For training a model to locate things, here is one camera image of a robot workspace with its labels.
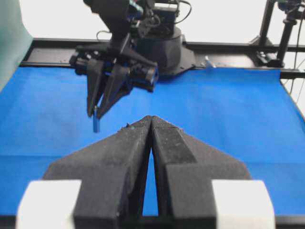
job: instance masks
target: blue fabric surface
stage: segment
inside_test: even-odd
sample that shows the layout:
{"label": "blue fabric surface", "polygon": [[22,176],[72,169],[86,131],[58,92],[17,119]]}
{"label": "blue fabric surface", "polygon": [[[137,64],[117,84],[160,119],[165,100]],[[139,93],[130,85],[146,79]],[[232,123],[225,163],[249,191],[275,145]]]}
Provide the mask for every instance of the blue fabric surface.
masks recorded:
{"label": "blue fabric surface", "polygon": [[[279,76],[279,71],[190,71],[159,83],[152,94],[134,89],[94,134],[85,77],[70,69],[19,68],[0,93],[0,215],[16,213],[27,183],[41,177],[50,162],[145,115],[158,115],[244,161],[253,178],[265,181],[276,214],[305,214],[305,124]],[[147,182],[144,214],[155,215],[152,167]]]}

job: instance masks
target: white wall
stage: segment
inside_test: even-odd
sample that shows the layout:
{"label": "white wall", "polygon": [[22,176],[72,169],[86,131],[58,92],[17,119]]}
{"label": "white wall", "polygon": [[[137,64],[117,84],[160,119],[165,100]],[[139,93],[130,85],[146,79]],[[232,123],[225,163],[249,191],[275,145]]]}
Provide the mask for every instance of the white wall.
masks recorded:
{"label": "white wall", "polygon": [[[179,24],[190,42],[249,42],[260,31],[266,0],[189,0],[193,5],[191,16]],[[20,0],[23,22],[36,38],[96,39],[96,33],[106,30],[98,15],[93,15],[82,0]],[[181,6],[181,17],[188,6]],[[268,37],[274,44],[281,39],[285,14],[274,10]],[[298,26],[290,43],[296,44]],[[100,39],[109,39],[101,34]],[[305,44],[303,28],[300,44]],[[301,62],[305,54],[300,54]],[[294,54],[286,55],[286,67],[293,68]],[[296,80],[292,97],[296,100],[303,80]],[[290,90],[291,83],[286,84]],[[305,89],[298,103],[305,114]]]}

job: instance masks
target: white block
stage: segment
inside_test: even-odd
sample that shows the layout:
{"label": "white block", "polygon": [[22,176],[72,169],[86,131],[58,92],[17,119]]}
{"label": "white block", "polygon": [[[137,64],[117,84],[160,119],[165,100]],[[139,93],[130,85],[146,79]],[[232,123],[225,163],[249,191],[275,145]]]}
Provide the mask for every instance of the white block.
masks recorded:
{"label": "white block", "polygon": [[80,180],[31,182],[21,200],[16,229],[74,229]]}
{"label": "white block", "polygon": [[263,181],[213,180],[218,229],[275,229],[275,214]]}

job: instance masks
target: green curtain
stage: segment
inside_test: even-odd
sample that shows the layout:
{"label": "green curtain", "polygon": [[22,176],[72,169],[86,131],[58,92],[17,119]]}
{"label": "green curtain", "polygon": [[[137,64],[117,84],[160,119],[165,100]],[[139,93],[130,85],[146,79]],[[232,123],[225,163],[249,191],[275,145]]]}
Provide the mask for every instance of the green curtain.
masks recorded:
{"label": "green curtain", "polygon": [[0,0],[0,92],[32,42],[22,23],[19,0]]}

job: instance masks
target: black metal frame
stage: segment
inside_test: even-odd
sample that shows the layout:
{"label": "black metal frame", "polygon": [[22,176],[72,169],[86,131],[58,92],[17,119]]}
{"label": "black metal frame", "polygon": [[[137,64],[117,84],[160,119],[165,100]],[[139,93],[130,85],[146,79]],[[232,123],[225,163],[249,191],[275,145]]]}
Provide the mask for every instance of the black metal frame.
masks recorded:
{"label": "black metal frame", "polygon": [[[61,67],[72,68],[69,59],[78,45],[96,43],[96,40],[34,39],[20,64],[20,67]],[[305,72],[294,69],[271,68],[261,66],[257,52],[275,53],[279,45],[252,45],[250,43],[206,43],[186,42],[186,47],[195,52],[197,67],[202,65],[205,56],[220,68],[243,68],[255,70],[280,69],[282,79],[305,78]],[[305,45],[300,45],[298,52],[305,52]],[[289,45],[288,52],[295,52],[296,45]]]}
{"label": "black metal frame", "polygon": [[[0,216],[0,229],[14,229],[15,216]],[[88,225],[93,225],[94,221],[88,221]],[[141,217],[139,219],[123,219],[121,228],[123,229],[171,229],[172,219],[162,217]],[[275,218],[276,229],[303,229],[305,228],[305,216],[278,216]],[[203,229],[212,228],[210,221],[202,225]]]}
{"label": "black metal frame", "polygon": [[[267,38],[275,2],[275,0],[267,0],[260,35],[250,43],[185,42],[186,47],[195,53],[196,67],[205,68],[204,60],[208,56],[210,61],[220,68],[280,69],[282,79],[305,78],[304,71],[262,66],[257,57],[258,52],[275,54],[280,49],[280,45],[272,45]],[[282,36],[283,42],[287,43],[289,37],[290,33],[284,32]],[[69,59],[74,53],[75,47],[96,42],[96,40],[34,39],[20,66],[71,68]],[[295,45],[288,45],[284,49],[287,52],[305,52],[305,45],[300,45],[298,49]],[[0,216],[0,229],[12,229],[14,227],[15,216]],[[169,229],[172,227],[172,224],[171,219],[160,217],[141,217],[140,219],[122,220],[122,228],[129,229],[135,227],[140,229]],[[208,222],[207,225],[203,225],[203,228],[209,228]],[[305,214],[301,216],[276,217],[276,228],[305,228]]]}

